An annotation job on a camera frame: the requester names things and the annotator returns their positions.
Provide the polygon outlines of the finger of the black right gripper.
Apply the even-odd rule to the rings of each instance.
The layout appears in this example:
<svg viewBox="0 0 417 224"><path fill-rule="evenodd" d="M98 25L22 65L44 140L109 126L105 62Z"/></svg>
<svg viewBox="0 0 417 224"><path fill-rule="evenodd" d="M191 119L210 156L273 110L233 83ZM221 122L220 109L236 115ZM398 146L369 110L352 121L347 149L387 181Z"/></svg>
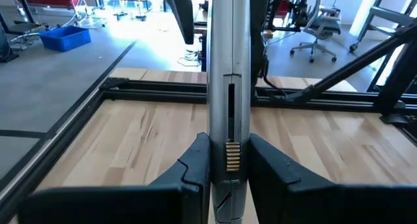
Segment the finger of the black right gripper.
<svg viewBox="0 0 417 224"><path fill-rule="evenodd" d="M194 43L194 14L192 0L166 0L170 6L185 44Z"/></svg>

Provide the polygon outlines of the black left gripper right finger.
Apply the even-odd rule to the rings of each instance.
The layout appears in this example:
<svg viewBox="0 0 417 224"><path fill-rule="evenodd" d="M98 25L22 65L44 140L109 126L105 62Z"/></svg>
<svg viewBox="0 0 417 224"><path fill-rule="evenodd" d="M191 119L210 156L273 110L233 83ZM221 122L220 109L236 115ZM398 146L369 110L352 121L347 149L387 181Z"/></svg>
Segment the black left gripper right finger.
<svg viewBox="0 0 417 224"><path fill-rule="evenodd" d="M249 184L259 224L417 224L417 185L335 183L254 133Z"/></svg>

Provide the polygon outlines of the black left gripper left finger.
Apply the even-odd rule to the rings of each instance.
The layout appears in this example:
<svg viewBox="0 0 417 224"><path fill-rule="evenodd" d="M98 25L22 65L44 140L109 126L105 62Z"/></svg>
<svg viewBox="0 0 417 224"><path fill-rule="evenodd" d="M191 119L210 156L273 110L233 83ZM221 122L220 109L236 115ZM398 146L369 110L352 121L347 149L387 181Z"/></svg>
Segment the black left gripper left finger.
<svg viewBox="0 0 417 224"><path fill-rule="evenodd" d="M185 153L148 185L37 191L18 209L19 224L207 224L210 139L199 133Z"/></svg>

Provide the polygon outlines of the silver utility knife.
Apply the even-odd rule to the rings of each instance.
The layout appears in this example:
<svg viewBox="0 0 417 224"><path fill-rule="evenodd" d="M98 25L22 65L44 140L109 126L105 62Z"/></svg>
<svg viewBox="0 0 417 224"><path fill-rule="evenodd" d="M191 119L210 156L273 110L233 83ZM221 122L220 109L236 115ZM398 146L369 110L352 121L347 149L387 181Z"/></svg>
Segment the silver utility knife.
<svg viewBox="0 0 417 224"><path fill-rule="evenodd" d="M250 0L212 0L208 18L212 205L217 224L242 224L250 137Z"/></svg>

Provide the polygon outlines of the blue plastic bin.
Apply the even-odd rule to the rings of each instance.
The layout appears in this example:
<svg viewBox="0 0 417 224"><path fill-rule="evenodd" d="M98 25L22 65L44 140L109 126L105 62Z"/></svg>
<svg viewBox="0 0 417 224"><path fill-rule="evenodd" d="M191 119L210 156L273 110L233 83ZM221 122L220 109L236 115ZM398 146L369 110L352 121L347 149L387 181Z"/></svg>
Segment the blue plastic bin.
<svg viewBox="0 0 417 224"><path fill-rule="evenodd" d="M88 29L76 26L58 27L38 34L44 47L66 52L91 43Z"/></svg>

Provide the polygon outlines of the grey office chair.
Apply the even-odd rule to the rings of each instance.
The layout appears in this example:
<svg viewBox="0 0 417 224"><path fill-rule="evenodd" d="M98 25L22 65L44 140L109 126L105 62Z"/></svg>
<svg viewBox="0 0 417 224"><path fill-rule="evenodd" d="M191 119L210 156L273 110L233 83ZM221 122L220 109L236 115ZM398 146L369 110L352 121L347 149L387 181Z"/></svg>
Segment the grey office chair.
<svg viewBox="0 0 417 224"><path fill-rule="evenodd" d="M301 42L298 46L290 49L289 54L293 56L296 50L310 49L309 62L315 61L316 51L326 53L332 56L331 61L337 61L337 55L326 48L325 45L320 44L319 41L327 41L334 34L341 34L340 24L340 9L328 8L321 5L321 0L315 0L315 5L312 11L308 11L308 22L304 26L302 32L314 36L313 42Z"/></svg>

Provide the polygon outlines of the black aluminium table frame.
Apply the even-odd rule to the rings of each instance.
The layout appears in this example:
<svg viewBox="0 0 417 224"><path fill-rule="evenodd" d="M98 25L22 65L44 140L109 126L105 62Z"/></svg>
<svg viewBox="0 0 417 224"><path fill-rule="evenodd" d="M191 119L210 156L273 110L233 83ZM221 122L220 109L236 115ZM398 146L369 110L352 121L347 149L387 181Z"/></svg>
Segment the black aluminium table frame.
<svg viewBox="0 0 417 224"><path fill-rule="evenodd" d="M261 74L265 86L255 87L251 99L253 107L308 109L323 111L352 111L380 113L399 128L417 146L417 93L408 89L417 86L417 63L411 57L401 57L388 81L378 92L335 91L333 88L344 79L365 68L376 59L389 54L396 47L406 45L417 50L417 18L400 27L389 39L370 49L334 73L303 89L279 88ZM205 104L206 84L132 80L126 77L109 77L98 87L89 90L87 105L84 94L46 133L1 130L5 137L37 139L34 147L0 179L0 188L11 187L0 198L0 223L6 223L17 212L21 200L34 189L46 171L58 160L79 134L98 105L105 99L147 102Z"/></svg>

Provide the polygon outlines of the grey metal table frame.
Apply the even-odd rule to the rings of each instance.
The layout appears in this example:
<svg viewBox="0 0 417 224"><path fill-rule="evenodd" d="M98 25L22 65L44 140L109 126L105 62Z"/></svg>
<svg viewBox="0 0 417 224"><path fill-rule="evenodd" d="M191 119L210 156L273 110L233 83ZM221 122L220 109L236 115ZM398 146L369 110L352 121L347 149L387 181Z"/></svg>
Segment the grey metal table frame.
<svg viewBox="0 0 417 224"><path fill-rule="evenodd" d="M368 31L377 31L392 36L397 30L413 21L410 16L417 6L417 0L410 0L404 12L397 12L381 6L383 0L362 0L360 8L356 13L349 33L356 37L356 40L349 46L349 51L354 52ZM397 27L381 27L372 24L374 18L380 18L395 23Z"/></svg>

